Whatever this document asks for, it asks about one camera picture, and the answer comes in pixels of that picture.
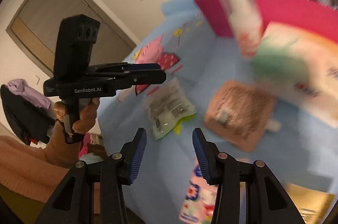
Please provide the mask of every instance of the blue tablecloth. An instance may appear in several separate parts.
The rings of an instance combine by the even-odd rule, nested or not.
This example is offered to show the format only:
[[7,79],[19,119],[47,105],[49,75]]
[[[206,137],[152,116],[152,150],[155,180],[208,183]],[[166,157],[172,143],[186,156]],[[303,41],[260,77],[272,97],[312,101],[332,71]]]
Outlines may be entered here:
[[167,81],[176,77],[197,115],[182,124],[179,135],[168,133],[155,140],[144,99],[156,86],[122,99],[121,92],[101,99],[100,128],[108,154],[120,151],[137,129],[147,130],[148,143],[139,176],[124,187],[126,205],[146,224],[178,224],[194,161],[192,131],[201,127],[207,140],[235,158],[267,163],[281,183],[338,193],[338,133],[320,120],[286,102],[278,101],[273,117],[281,122],[278,133],[266,133],[251,153],[244,153],[205,128],[203,117],[215,91],[227,80],[252,83],[251,69],[241,59],[236,41],[216,37],[192,0],[173,0],[163,5],[165,22],[126,58],[137,61],[139,50],[160,37],[163,53],[179,60],[166,67]]

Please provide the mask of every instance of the white and orange bottle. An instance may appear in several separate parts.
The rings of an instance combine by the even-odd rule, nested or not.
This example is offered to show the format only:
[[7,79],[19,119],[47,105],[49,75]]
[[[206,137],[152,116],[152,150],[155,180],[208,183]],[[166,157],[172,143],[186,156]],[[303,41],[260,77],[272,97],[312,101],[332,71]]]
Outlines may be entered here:
[[263,36],[263,19],[254,0],[226,0],[228,22],[243,58],[250,60]]

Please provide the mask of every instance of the black jacket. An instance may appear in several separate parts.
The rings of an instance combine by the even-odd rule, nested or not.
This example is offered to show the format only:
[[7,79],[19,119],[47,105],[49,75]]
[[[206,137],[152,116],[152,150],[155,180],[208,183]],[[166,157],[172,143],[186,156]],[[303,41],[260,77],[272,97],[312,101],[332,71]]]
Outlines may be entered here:
[[48,143],[47,130],[54,126],[53,118],[22,96],[11,93],[5,85],[0,88],[0,97],[7,122],[18,138],[27,145],[30,138]]

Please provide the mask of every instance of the screw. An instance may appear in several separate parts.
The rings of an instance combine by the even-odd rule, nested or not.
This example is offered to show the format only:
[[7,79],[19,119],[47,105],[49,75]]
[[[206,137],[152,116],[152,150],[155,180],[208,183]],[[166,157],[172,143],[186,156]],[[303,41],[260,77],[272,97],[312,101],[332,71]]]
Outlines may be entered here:
[[85,164],[84,164],[82,161],[77,161],[77,162],[75,163],[75,167],[77,167],[77,168],[82,168],[84,165],[85,165]]
[[218,158],[220,158],[220,159],[227,159],[228,155],[226,153],[219,153],[218,154]]
[[257,161],[256,161],[256,165],[257,165],[258,167],[264,167],[264,166],[265,166],[265,163],[264,163],[263,161],[261,161],[261,160],[257,160]]
[[120,153],[114,153],[113,155],[112,155],[112,158],[113,159],[120,159],[122,157],[122,154],[120,154]]

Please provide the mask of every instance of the pink box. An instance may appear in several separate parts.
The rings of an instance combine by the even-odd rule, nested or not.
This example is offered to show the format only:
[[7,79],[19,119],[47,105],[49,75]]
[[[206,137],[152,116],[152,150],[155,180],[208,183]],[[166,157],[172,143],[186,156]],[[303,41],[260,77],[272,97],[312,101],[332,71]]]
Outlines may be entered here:
[[[315,0],[255,0],[264,26],[270,21],[291,24],[338,42],[338,12]],[[233,37],[219,0],[195,0],[218,36]]]

